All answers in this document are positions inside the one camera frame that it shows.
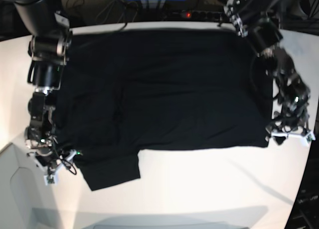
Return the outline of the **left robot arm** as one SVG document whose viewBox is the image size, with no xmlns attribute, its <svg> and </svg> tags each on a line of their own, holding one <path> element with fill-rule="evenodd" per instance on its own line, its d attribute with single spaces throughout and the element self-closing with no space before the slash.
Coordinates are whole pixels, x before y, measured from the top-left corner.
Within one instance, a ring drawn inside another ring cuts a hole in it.
<svg viewBox="0 0 319 229">
<path fill-rule="evenodd" d="M 309 87 L 298 74 L 291 56 L 280 46 L 283 39 L 268 11 L 281 0 L 218 0 L 224 14 L 238 36 L 246 39 L 255 52 L 253 61 L 260 58 L 266 73 L 276 83 L 278 93 L 271 97 L 281 107 L 266 126 L 267 138 L 277 145 L 293 137 L 309 145 L 315 135 L 309 128 Z"/>
</svg>

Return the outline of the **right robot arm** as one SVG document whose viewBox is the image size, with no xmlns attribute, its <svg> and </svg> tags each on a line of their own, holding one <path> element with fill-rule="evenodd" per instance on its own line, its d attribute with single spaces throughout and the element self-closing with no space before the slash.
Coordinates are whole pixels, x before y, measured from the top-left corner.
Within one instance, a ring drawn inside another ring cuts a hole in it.
<svg viewBox="0 0 319 229">
<path fill-rule="evenodd" d="M 58 149 L 52 118 L 56 109 L 55 92 L 61 86 L 73 32 L 62 12 L 61 0 L 17 0 L 14 5 L 32 35 L 27 82 L 34 86 L 34 92 L 28 103 L 30 123 L 24 135 L 30 150 L 27 156 L 44 172 L 45 182 L 55 184 L 61 168 L 76 174 L 73 158 L 77 151 L 66 146 Z"/>
</svg>

